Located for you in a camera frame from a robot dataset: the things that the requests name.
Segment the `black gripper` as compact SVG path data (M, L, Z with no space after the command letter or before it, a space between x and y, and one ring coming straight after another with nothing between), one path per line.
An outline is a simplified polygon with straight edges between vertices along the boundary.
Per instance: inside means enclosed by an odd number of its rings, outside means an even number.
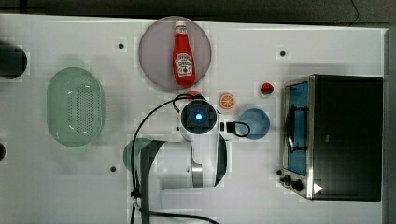
M218 111L206 100L192 100L179 113L179 128L187 141L195 135L214 133L218 129Z

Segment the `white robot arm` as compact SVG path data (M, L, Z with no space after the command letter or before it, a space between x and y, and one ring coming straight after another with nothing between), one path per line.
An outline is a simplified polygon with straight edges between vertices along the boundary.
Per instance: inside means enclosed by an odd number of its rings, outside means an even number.
M206 100L178 112L179 142L152 140L139 153L142 224L160 224L165 189L213 188L227 171L225 120Z

